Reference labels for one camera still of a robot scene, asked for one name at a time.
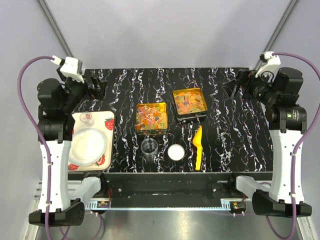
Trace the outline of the yellow plastic scoop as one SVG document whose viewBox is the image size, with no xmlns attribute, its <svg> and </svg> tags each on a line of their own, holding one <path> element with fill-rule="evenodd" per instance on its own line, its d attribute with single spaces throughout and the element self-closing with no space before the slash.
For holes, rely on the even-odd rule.
<svg viewBox="0 0 320 240">
<path fill-rule="evenodd" d="M 196 147 L 196 161 L 195 161 L 196 171 L 199 171 L 201 169 L 201 164 L 202 164 L 202 154 L 203 154 L 202 134 L 203 134 L 203 128 L 200 125 L 192 140 L 193 145 Z"/>
</svg>

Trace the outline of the gold tin with lollipops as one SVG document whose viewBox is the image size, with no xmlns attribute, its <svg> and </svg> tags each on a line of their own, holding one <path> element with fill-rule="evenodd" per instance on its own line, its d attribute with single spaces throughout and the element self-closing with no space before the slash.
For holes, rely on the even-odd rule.
<svg viewBox="0 0 320 240">
<path fill-rule="evenodd" d="M 138 135 L 162 135 L 169 129 L 165 102 L 139 103 L 136 106 L 135 131 Z"/>
</svg>

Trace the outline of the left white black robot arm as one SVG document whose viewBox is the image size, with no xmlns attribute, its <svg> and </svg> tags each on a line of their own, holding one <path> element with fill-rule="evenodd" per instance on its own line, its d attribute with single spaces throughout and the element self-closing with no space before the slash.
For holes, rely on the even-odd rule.
<svg viewBox="0 0 320 240">
<path fill-rule="evenodd" d="M 82 224 L 85 205 L 93 196 L 103 198 L 108 186 L 101 177 L 84 178 L 72 194 L 68 191 L 68 158 L 75 119 L 72 112 L 83 98 L 102 99 L 104 92 L 96 78 L 85 82 L 81 66 L 62 64 L 57 72 L 65 87 L 55 78 L 37 86 L 38 128 L 42 153 L 42 186 L 37 210 L 28 221 L 42 227 L 69 227 Z"/>
</svg>

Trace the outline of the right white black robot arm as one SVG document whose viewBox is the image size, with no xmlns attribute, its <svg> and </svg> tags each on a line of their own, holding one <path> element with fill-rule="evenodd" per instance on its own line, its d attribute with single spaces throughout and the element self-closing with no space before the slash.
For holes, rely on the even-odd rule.
<svg viewBox="0 0 320 240">
<path fill-rule="evenodd" d="M 273 146 L 271 186 L 265 187 L 248 175 L 234 175 L 227 185 L 228 195 L 245 194 L 252 200 L 253 211 L 260 216 L 309 217 L 312 207 L 305 203 L 301 186 L 302 144 L 307 134 L 307 112 L 297 104 L 304 82 L 297 69 L 282 67 L 268 81 L 271 71 L 241 69 L 235 79 L 223 85 L 230 98 L 239 89 L 243 98 L 265 105 L 265 117 Z"/>
</svg>

